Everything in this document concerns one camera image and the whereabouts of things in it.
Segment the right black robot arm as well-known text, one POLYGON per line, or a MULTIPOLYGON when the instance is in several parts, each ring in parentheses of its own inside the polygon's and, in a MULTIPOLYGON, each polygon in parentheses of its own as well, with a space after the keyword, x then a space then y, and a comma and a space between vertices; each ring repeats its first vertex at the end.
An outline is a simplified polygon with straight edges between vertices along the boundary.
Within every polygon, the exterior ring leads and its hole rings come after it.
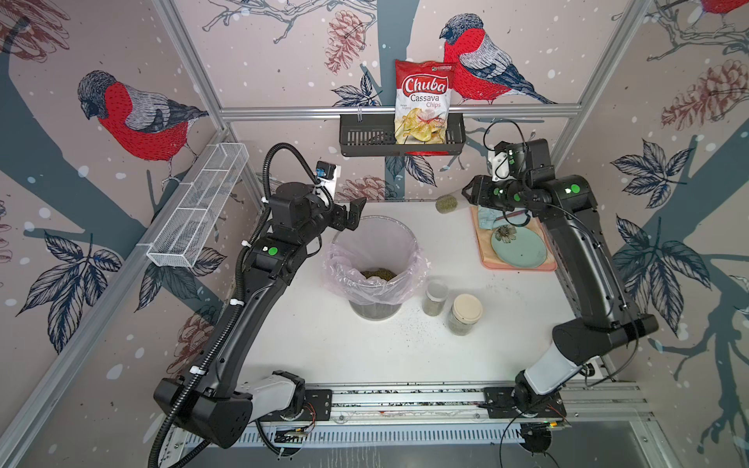
POLYGON ((472 206, 516 210, 540 221, 564 272, 560 278, 575 319, 552 330, 552 343, 519 372, 512 392, 519 415, 537 415, 590 360, 624 346, 637 349, 658 328, 624 289, 601 231, 598 204, 581 175, 559 177, 546 140, 499 142, 487 148, 487 175, 462 189, 472 206))

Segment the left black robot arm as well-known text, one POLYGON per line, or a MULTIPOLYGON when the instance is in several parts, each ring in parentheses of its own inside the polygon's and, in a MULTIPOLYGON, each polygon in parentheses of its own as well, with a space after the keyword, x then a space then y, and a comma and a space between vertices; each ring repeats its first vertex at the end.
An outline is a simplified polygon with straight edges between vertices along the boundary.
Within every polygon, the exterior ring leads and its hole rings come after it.
POLYGON ((200 444, 177 461, 183 467, 210 445, 231 448, 249 423, 277 413, 293 418, 309 405, 305 381, 277 370, 237 389, 248 353, 272 308, 312 257, 308 245, 327 229, 358 228, 367 204, 358 198, 343 206, 325 187, 325 170, 315 171, 288 142, 272 146, 263 161, 265 201, 251 238, 235 263, 235 288, 205 346, 177 378, 162 379, 154 400, 165 413, 148 455, 156 467, 170 431, 179 427, 200 437, 200 444))

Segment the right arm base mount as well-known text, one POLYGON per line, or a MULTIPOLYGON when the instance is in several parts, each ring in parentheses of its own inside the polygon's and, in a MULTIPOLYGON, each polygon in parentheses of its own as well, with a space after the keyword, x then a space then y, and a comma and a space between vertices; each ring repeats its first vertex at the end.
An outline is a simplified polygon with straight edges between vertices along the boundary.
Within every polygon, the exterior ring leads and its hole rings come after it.
POLYGON ((482 392, 484 402, 479 407, 487 411, 490 419, 567 417, 559 392, 544 396, 524 391, 518 394, 509 386, 484 387, 482 392))

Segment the tall clear bean jar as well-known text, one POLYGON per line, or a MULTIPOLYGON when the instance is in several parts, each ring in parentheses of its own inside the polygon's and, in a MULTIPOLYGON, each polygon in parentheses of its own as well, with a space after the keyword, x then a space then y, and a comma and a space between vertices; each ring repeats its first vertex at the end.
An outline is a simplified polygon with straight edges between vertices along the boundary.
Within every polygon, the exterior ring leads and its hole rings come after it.
POLYGON ((461 190, 456 190, 450 194, 443 195, 435 201, 435 208, 441 215, 468 209, 471 206, 472 204, 470 203, 470 200, 461 190))

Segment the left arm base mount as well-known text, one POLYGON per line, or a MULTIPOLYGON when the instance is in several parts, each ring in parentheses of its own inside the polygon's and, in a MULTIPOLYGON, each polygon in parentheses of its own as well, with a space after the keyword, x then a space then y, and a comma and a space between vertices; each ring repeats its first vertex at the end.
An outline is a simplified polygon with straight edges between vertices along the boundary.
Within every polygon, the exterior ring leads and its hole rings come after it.
POLYGON ((331 389, 308 389, 304 393, 304 402, 298 411, 294 408, 273 411, 261 418, 261 422, 310 423, 312 421, 329 421, 333 409, 333 391, 331 389))

